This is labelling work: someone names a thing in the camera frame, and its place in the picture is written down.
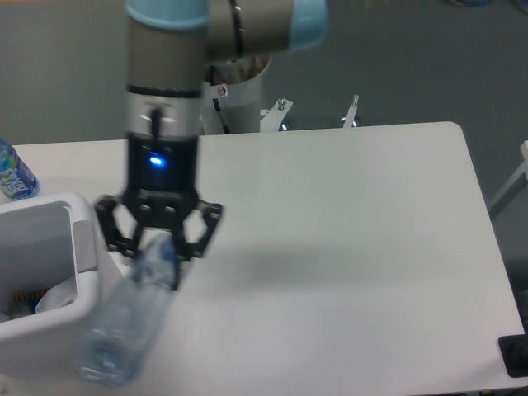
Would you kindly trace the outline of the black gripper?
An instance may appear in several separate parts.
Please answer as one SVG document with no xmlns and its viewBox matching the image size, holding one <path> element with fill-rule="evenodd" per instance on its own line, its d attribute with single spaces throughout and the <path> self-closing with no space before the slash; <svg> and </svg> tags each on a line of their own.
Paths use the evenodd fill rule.
<svg viewBox="0 0 528 396">
<path fill-rule="evenodd" d="M 114 212 L 120 201 L 103 195 L 94 205 L 109 252 L 135 258 L 144 229 L 166 229 L 172 234 L 175 276 L 172 289 L 179 289 L 183 264 L 202 258 L 223 218 L 224 207 L 198 199 L 196 191 L 197 136 L 165 136 L 130 132 L 127 135 L 127 183 L 121 202 L 136 221 L 132 238 L 120 231 Z M 201 229 L 190 237 L 186 226 L 198 215 Z"/>
</svg>

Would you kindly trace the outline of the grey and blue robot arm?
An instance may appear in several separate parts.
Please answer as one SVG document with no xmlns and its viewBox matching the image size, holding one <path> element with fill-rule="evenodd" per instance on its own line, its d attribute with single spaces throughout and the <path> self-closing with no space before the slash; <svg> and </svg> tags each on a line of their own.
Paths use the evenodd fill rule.
<svg viewBox="0 0 528 396">
<path fill-rule="evenodd" d="M 105 244 L 138 262 L 145 230 L 169 234 L 174 256 L 168 285 L 182 263 L 205 255 L 223 217 L 196 189 L 199 111 L 211 64 L 257 54 L 304 50 L 328 31 L 324 1 L 128 1 L 129 131 L 126 184 L 95 211 Z"/>
</svg>

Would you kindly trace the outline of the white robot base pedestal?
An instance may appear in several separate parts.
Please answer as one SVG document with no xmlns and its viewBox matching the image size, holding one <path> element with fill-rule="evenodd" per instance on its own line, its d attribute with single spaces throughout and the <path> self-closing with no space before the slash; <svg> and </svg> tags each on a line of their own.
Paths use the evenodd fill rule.
<svg viewBox="0 0 528 396">
<path fill-rule="evenodd" d="M 260 131 L 262 80 L 269 54 L 209 65 L 202 84 L 200 120 L 204 135 Z"/>
</svg>

